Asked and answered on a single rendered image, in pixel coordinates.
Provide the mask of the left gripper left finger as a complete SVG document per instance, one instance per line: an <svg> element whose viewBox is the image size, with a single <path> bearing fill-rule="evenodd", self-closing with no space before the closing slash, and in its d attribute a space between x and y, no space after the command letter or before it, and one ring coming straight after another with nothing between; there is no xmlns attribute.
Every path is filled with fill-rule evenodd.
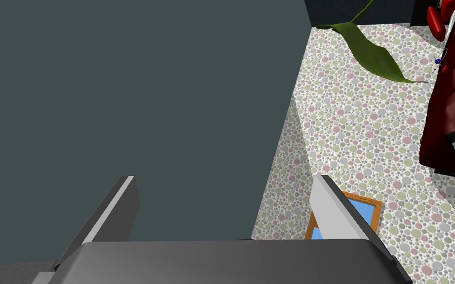
<svg viewBox="0 0 455 284"><path fill-rule="evenodd" d="M121 176L61 256L64 262L89 242L128 241L140 205L134 176Z"/></svg>

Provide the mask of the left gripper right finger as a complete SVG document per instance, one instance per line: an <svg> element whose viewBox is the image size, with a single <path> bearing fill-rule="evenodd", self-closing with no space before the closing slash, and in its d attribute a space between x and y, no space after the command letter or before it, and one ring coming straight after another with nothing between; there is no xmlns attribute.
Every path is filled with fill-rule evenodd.
<svg viewBox="0 0 455 284"><path fill-rule="evenodd" d="M353 201L373 208L368 220ZM313 177L309 205L324 239L365 239L381 252L389 252L377 235L382 201L344 192L328 175L317 175Z"/></svg>

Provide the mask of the orange framed blue picture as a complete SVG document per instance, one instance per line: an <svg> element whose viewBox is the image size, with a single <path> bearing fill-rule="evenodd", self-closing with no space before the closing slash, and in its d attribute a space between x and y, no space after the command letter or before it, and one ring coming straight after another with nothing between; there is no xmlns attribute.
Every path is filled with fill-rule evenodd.
<svg viewBox="0 0 455 284"><path fill-rule="evenodd" d="M343 191L343 194L356 208L361 217L369 224L375 233L378 232L379 218L382 209L382 201L356 195ZM322 239L318 223L313 212L310 214L305 239Z"/></svg>

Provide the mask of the green plant leaf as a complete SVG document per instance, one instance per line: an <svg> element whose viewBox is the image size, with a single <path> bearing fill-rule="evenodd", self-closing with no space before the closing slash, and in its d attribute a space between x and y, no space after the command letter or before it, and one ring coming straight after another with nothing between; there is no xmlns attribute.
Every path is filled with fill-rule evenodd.
<svg viewBox="0 0 455 284"><path fill-rule="evenodd" d="M373 44L362 34L355 20L368 9L373 0L349 22L316 26L320 30L333 30L340 34L347 43L356 61L366 70L394 82L413 83L404 77L398 64L384 47Z"/></svg>

